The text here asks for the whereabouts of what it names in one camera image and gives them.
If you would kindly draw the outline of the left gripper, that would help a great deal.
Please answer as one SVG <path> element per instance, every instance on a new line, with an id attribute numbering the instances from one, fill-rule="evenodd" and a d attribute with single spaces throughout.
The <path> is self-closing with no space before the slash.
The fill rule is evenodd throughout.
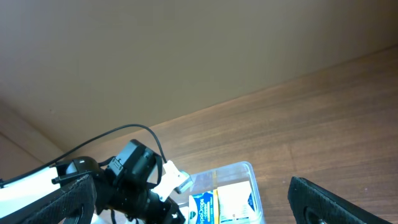
<path id="1" fill-rule="evenodd" d="M 144 223 L 183 224 L 186 219 L 171 198 L 152 190 L 158 183 L 148 183 L 155 168 L 161 169 L 161 156 L 133 139 L 108 164 L 104 180 L 96 181 L 96 212 L 116 210 L 128 220 Z"/>

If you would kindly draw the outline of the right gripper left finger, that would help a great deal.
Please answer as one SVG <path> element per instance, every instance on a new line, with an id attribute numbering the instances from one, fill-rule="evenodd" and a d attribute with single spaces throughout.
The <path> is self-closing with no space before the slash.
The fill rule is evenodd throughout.
<path id="1" fill-rule="evenodd" d="M 96 189 L 92 176 L 84 175 L 36 202 L 12 213 L 13 223 L 90 223 Z"/>

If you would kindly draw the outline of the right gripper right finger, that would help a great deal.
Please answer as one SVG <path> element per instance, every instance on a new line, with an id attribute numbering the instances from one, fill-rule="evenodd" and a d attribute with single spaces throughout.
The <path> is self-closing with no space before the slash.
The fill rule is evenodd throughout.
<path id="1" fill-rule="evenodd" d="M 297 224 L 389 224 L 303 177 L 291 178 L 288 200 Z"/>

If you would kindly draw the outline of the white medicine box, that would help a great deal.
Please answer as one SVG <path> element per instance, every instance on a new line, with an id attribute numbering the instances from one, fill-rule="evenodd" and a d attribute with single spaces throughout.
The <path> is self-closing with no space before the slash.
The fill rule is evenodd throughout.
<path id="1" fill-rule="evenodd" d="M 220 223 L 244 223 L 257 218 L 250 181 L 217 188 Z"/>

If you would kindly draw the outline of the blue VapoDrops box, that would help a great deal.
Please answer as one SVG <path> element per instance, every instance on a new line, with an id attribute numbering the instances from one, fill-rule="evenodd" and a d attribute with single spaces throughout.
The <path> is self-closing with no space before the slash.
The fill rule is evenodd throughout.
<path id="1" fill-rule="evenodd" d="M 220 208 L 218 191 L 216 189 L 190 195 L 188 198 L 188 208 L 189 224 L 220 223 Z"/>

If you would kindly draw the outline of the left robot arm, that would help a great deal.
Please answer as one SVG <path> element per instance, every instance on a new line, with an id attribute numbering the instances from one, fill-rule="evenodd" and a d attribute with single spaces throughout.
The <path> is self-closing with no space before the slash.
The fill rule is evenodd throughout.
<path id="1" fill-rule="evenodd" d="M 1 189 L 1 223 L 91 223 L 94 214 L 121 212 L 128 221 L 185 223 L 169 195 L 185 174 L 133 139 L 115 157 L 56 162 Z"/>

